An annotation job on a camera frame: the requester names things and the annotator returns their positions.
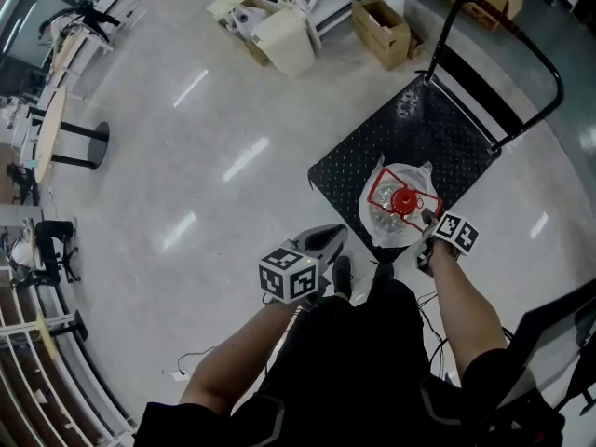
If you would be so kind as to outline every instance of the red object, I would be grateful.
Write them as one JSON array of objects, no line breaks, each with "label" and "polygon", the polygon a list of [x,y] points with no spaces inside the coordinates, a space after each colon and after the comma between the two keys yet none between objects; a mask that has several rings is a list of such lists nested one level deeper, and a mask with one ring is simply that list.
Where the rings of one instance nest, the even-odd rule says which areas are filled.
[{"label": "red object", "polygon": [[[376,188],[381,182],[381,179],[383,178],[383,175],[385,173],[388,173],[391,177],[393,177],[396,181],[398,181],[401,184],[401,187],[398,190],[396,190],[391,196],[391,210],[386,209],[381,204],[373,200],[374,192],[376,191]],[[381,172],[379,172],[379,175],[374,180],[371,192],[369,192],[368,196],[366,197],[366,201],[369,204],[373,204],[374,206],[378,207],[381,210],[384,210],[387,213],[397,213],[405,224],[411,225],[412,227],[415,227],[417,230],[422,232],[424,228],[421,228],[415,223],[409,222],[405,219],[405,216],[414,212],[416,208],[422,209],[424,207],[425,202],[419,196],[434,198],[435,200],[437,200],[437,208],[435,209],[435,215],[439,216],[440,209],[443,206],[443,201],[440,198],[408,187],[408,184],[405,183],[402,179],[400,179],[397,175],[395,175],[391,170],[389,170],[388,168],[382,168]]]}]

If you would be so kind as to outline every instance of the hand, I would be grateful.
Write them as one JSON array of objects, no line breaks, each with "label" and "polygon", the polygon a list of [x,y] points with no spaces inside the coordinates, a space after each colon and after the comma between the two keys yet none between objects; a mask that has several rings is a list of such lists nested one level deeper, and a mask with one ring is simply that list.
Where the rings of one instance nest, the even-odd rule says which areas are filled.
[{"label": "hand", "polygon": [[433,236],[435,225],[439,222],[439,219],[432,211],[424,209],[422,219],[427,228],[422,233],[422,241],[415,252],[416,266],[420,271],[432,277],[430,262],[433,258],[450,256],[457,260],[459,251],[450,243]]}]

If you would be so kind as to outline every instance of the white tiled floor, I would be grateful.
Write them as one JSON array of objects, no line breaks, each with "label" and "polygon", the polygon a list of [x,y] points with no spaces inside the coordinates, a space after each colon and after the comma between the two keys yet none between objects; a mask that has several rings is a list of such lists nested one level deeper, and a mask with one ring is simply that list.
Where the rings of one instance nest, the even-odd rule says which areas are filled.
[{"label": "white tiled floor", "polygon": [[[180,355],[217,344],[260,307],[260,254],[306,228],[341,222],[310,189],[307,169],[427,61],[388,73],[356,36],[340,35],[312,70],[289,81],[220,34],[204,10],[210,1],[142,0],[144,17],[81,81],[88,100],[67,108],[70,122],[110,124],[103,165],[94,172],[56,166],[47,183],[56,201],[46,205],[47,216],[79,221],[83,281],[65,289],[69,304],[83,314],[107,384],[137,420],[147,401],[175,402],[182,394],[183,384],[169,375]],[[508,99],[529,111],[521,92],[486,65]],[[65,154],[83,152],[84,141],[62,138]],[[243,152],[265,139],[259,155],[225,182]],[[461,265],[512,330],[524,311],[596,276],[596,220],[544,124],[505,150],[454,210],[481,230]],[[543,213],[548,222],[532,237]],[[186,230],[176,237],[181,225]],[[346,251],[355,265],[353,300],[361,303],[372,256],[353,234]],[[417,294],[432,290],[409,251],[396,267]],[[439,328],[437,306],[427,313]],[[434,350],[430,335],[427,341]],[[588,419],[573,422],[577,436],[588,436]]]}]

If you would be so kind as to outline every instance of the desk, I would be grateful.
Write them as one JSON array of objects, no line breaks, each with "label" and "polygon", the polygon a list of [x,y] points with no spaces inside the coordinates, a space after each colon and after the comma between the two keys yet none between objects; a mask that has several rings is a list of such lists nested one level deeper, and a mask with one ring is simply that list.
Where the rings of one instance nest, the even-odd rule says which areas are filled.
[{"label": "desk", "polygon": [[[115,7],[117,2],[118,0],[100,0],[97,6],[104,11],[109,10],[110,14],[116,16],[120,11]],[[99,38],[95,37],[89,38],[85,32],[76,32],[65,38],[61,51],[52,57],[50,75],[37,102],[39,109],[47,109],[54,92],[62,86],[66,86],[71,93],[70,98],[82,99],[75,96],[73,90],[97,50],[102,47],[103,42],[98,40]]]},{"label": "desk", "polygon": [[[110,127],[107,123],[100,123],[95,130],[89,130],[62,121],[64,106],[66,105],[66,88],[58,89],[47,107],[46,116],[42,123],[35,157],[37,168],[35,180],[39,183],[44,179],[50,162],[60,162],[72,166],[80,166],[95,170],[103,161],[110,140]],[[87,160],[54,154],[54,146],[58,137],[58,130],[62,129],[91,139],[87,152]]]}]

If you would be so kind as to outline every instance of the black shirt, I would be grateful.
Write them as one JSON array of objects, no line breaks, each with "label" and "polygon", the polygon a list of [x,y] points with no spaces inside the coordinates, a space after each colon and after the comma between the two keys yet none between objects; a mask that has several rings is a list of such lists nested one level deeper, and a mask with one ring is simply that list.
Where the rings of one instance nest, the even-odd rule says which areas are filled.
[{"label": "black shirt", "polygon": [[506,351],[475,359],[458,389],[431,375],[418,318],[367,305],[302,329],[230,418],[149,403],[135,445],[473,445],[462,420],[486,409]]}]

